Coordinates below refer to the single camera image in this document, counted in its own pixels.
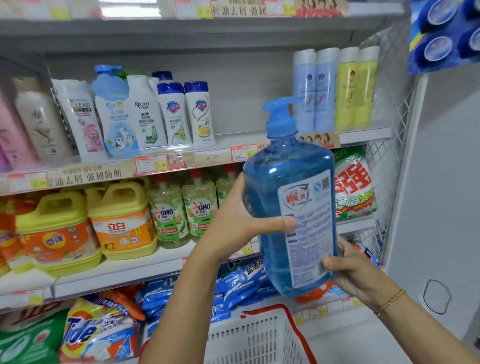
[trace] shopping basket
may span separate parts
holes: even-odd
[[[286,306],[243,312],[208,332],[205,364],[317,364]]]

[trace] blue bottle cap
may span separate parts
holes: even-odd
[[[109,74],[110,76],[113,76],[115,71],[115,66],[110,66],[109,64],[98,64],[95,66],[95,72],[98,74]]]
[[[270,112],[267,128],[267,138],[279,138],[293,135],[297,132],[295,120],[290,116],[288,104],[303,102],[302,97],[282,97],[267,102],[262,110]]]
[[[183,88],[180,82],[171,82],[168,84],[158,84],[157,86],[158,94],[183,94]]]
[[[152,72],[152,77],[156,77],[160,81],[173,81],[172,72],[170,71],[155,71]]]
[[[189,92],[208,92],[208,83],[206,81],[185,82],[185,93]]]

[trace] blue plastic bottle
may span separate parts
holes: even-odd
[[[295,139],[288,104],[303,98],[270,101],[266,125],[271,144],[243,166],[252,213],[259,218],[290,215],[297,228],[261,236],[267,275],[286,297],[320,287],[331,278],[324,256],[336,255],[334,155],[321,146]]]

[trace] white shampoo bottle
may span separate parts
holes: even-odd
[[[167,128],[168,145],[191,143],[181,83],[159,84],[157,89],[157,99]]]
[[[52,80],[61,107],[77,144],[82,162],[102,163],[109,154],[105,149],[95,107],[86,81]]]
[[[216,146],[210,112],[210,95],[205,81],[185,82],[185,98],[192,123],[193,148],[209,149]]]
[[[158,100],[148,84],[147,76],[127,76],[127,82],[130,95],[126,102],[130,120],[137,131],[139,147],[143,154],[153,153],[150,149],[168,145]]]
[[[18,91],[15,106],[43,162],[61,161],[74,155],[72,141],[57,104],[36,78],[13,78]]]

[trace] light blue bottle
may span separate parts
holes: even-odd
[[[335,131],[335,92],[339,48],[317,52],[317,78],[315,83],[315,132]]]
[[[298,97],[270,101],[266,124],[271,144],[243,166],[252,213],[258,218],[290,215],[297,228],[261,236],[265,270],[286,297],[308,293],[331,278],[324,256],[336,255],[334,155],[321,146],[297,140],[288,104]]]
[[[293,105],[293,117],[299,135],[313,133],[315,118],[315,50],[306,49],[293,54],[293,96],[302,102]]]

